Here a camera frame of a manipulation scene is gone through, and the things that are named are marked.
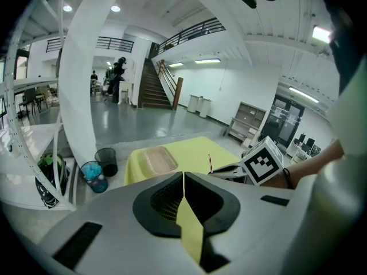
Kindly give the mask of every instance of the rectangular light fixture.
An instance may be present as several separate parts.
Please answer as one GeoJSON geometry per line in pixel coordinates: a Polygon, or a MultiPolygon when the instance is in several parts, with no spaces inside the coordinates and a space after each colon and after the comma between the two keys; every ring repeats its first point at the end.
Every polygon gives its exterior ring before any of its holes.
{"type": "Polygon", "coordinates": [[[289,89],[290,89],[291,91],[293,91],[293,92],[296,92],[296,93],[298,93],[298,94],[302,95],[303,97],[306,97],[306,98],[310,99],[311,101],[313,101],[313,102],[315,102],[315,103],[319,103],[319,101],[318,101],[318,100],[316,100],[316,99],[312,98],[312,97],[311,97],[311,96],[309,96],[309,95],[306,95],[305,93],[303,93],[303,92],[301,92],[301,91],[299,91],[299,90],[297,90],[297,89],[295,89],[295,88],[290,87],[289,89]]]}
{"type": "Polygon", "coordinates": [[[195,62],[197,64],[202,64],[202,63],[217,63],[217,62],[220,62],[220,59],[195,60],[195,62]]]}
{"type": "Polygon", "coordinates": [[[181,62],[168,65],[169,67],[176,67],[183,65],[181,62]]]}
{"type": "Polygon", "coordinates": [[[330,43],[330,34],[331,34],[331,31],[329,30],[326,30],[326,29],[322,29],[321,27],[318,27],[316,26],[314,28],[314,32],[312,34],[312,37],[320,40],[320,41],[323,41],[325,43],[330,43]]]}

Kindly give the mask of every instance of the wooden newel post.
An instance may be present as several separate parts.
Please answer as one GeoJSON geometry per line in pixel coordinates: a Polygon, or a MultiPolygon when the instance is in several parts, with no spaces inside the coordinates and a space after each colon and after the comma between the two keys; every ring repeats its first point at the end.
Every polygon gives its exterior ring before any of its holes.
{"type": "Polygon", "coordinates": [[[179,94],[181,94],[181,88],[182,88],[182,82],[183,81],[184,81],[184,79],[182,77],[179,77],[178,80],[177,80],[176,92],[174,94],[173,105],[172,105],[173,109],[175,111],[177,110],[179,94]]]}
{"type": "Polygon", "coordinates": [[[163,66],[164,66],[164,64],[165,64],[165,60],[164,59],[162,59],[161,60],[161,63],[159,64],[159,71],[158,71],[158,77],[159,77],[159,79],[161,79],[161,73],[162,73],[162,69],[164,68],[163,66]]]}

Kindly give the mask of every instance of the yellow table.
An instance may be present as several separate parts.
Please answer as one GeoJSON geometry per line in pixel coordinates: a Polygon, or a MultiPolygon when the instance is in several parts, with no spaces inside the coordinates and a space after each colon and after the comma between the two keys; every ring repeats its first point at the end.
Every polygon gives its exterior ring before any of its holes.
{"type": "MultiPolygon", "coordinates": [[[[207,174],[210,171],[208,154],[212,157],[213,169],[240,161],[240,158],[203,136],[162,146],[167,148],[178,163],[177,171],[207,174]]],[[[145,149],[135,150],[131,153],[126,166],[125,186],[154,177],[145,176],[139,166],[138,154],[143,150],[145,149]]],[[[181,226],[183,246],[195,262],[199,263],[203,228],[185,197],[179,205],[176,223],[181,226]]]]}
{"type": "MultiPolygon", "coordinates": [[[[164,144],[162,147],[166,147],[178,163],[177,171],[208,174],[210,171],[209,154],[212,157],[213,169],[240,161],[240,158],[204,136],[164,144]]],[[[139,166],[137,156],[143,150],[145,149],[131,153],[126,165],[124,186],[154,177],[145,176],[139,166]]]]}

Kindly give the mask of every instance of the person's arm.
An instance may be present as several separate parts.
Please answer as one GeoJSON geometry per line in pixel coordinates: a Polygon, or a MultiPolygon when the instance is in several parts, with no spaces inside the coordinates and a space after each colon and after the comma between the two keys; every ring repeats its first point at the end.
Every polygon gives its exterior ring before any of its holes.
{"type": "MultiPolygon", "coordinates": [[[[343,149],[339,140],[329,145],[319,155],[307,159],[301,163],[289,166],[287,169],[290,172],[290,181],[294,188],[296,188],[300,179],[304,176],[317,174],[324,165],[331,161],[340,159],[343,156],[343,149]]],[[[287,188],[286,179],[281,172],[277,176],[264,182],[262,186],[287,188]]]]}

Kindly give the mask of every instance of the beige tray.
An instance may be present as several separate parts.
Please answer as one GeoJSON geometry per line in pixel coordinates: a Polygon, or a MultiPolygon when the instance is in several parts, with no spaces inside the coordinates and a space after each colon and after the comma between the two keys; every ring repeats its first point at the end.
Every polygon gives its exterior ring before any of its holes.
{"type": "Polygon", "coordinates": [[[178,164],[165,147],[147,148],[138,154],[138,163],[145,177],[175,172],[178,164]]]}

